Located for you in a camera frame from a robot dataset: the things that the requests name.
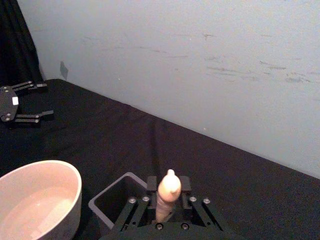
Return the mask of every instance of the white wall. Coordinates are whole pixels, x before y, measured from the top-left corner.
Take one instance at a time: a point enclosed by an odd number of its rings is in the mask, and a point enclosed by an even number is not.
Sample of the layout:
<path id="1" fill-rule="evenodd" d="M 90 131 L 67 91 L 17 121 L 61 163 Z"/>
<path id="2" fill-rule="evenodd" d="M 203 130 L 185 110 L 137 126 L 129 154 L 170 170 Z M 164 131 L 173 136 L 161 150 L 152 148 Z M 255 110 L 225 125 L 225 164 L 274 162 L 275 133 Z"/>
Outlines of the white wall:
<path id="1" fill-rule="evenodd" d="M 62 78 L 320 178 L 320 1 L 19 0 Z"/>

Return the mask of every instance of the black fabric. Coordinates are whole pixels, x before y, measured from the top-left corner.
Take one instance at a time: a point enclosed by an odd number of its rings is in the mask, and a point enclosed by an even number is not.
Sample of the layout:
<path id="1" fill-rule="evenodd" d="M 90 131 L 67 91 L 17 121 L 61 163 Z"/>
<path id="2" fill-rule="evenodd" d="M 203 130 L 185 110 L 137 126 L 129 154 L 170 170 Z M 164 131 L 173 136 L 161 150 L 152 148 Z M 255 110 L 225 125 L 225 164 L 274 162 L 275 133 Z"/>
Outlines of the black fabric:
<path id="1" fill-rule="evenodd" d="M 17 0 L 0 1 L 0 86 L 43 81 L 36 47 Z"/>
<path id="2" fill-rule="evenodd" d="M 189 176 L 235 232 L 247 239 L 319 239 L 320 180 L 62 80 L 20 99 L 25 112 L 55 111 L 41 128 L 0 127 L 0 176 L 56 159 L 83 182 L 75 239 L 98 239 L 88 202 L 126 172 L 147 180 L 172 168 Z"/>

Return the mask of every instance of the black curtain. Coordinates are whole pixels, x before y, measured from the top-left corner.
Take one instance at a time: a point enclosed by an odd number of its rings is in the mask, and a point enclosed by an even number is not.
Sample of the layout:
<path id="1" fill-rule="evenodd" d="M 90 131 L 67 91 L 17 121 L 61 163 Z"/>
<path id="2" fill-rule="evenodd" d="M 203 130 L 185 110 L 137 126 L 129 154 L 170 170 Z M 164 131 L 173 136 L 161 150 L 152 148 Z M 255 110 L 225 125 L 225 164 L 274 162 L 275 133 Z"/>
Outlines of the black curtain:
<path id="1" fill-rule="evenodd" d="M 43 82 L 37 50 L 17 0 L 0 0 L 0 87 Z"/>

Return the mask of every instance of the gray plastic container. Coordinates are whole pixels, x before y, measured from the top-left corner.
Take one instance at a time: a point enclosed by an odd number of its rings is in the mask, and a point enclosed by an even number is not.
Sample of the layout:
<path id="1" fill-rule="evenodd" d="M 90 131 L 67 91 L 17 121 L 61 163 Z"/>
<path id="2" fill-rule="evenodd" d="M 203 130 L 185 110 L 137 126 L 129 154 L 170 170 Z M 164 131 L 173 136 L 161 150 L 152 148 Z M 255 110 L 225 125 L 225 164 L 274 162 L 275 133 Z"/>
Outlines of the gray plastic container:
<path id="1" fill-rule="evenodd" d="M 142 198 L 147 184 L 132 172 L 127 172 L 89 201 L 95 213 L 101 236 L 110 232 L 129 197 Z"/>

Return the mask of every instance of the black tablecloth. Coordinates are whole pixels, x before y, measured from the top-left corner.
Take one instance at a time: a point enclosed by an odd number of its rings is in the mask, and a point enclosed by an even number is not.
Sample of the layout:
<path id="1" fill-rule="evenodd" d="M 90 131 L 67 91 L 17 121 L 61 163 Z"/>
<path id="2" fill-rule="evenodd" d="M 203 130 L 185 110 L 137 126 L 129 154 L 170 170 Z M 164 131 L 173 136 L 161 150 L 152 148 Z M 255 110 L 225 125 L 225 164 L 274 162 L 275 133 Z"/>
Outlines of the black tablecloth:
<path id="1" fill-rule="evenodd" d="M 230 227 L 247 239 L 318 239 L 320 180 L 59 79 L 48 93 L 19 99 L 24 113 L 54 110 L 41 128 L 0 125 L 0 176 L 46 159 L 73 164 L 82 177 L 75 239 L 98 239 L 88 202 L 126 172 L 147 180 L 167 169 L 189 176 Z"/>

